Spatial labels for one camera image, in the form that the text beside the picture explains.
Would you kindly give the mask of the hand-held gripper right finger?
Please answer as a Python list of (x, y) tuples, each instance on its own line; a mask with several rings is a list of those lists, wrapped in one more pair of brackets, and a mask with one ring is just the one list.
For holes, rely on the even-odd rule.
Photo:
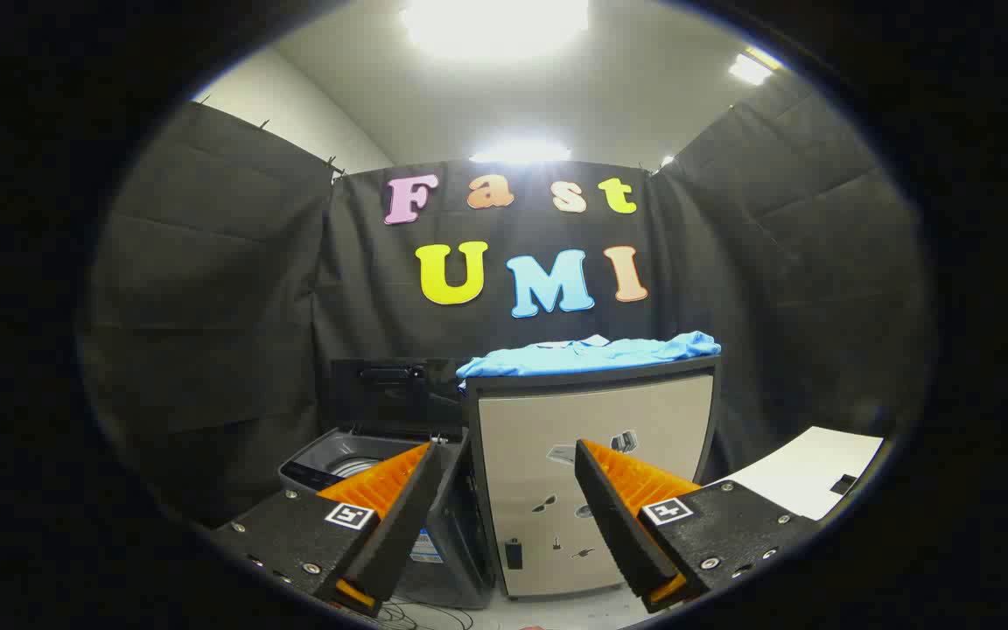
[(575, 443), (573, 475), (613, 562), (648, 613), (744, 581), (821, 527), (732, 479), (700, 486), (595, 440)]

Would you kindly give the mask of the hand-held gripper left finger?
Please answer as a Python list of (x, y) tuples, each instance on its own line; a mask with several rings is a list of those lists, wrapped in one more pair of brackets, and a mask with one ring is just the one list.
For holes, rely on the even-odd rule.
[(444, 471), (428, 440), (317, 492), (283, 491), (212, 530), (213, 546), (323, 605), (375, 618), (395, 594)]

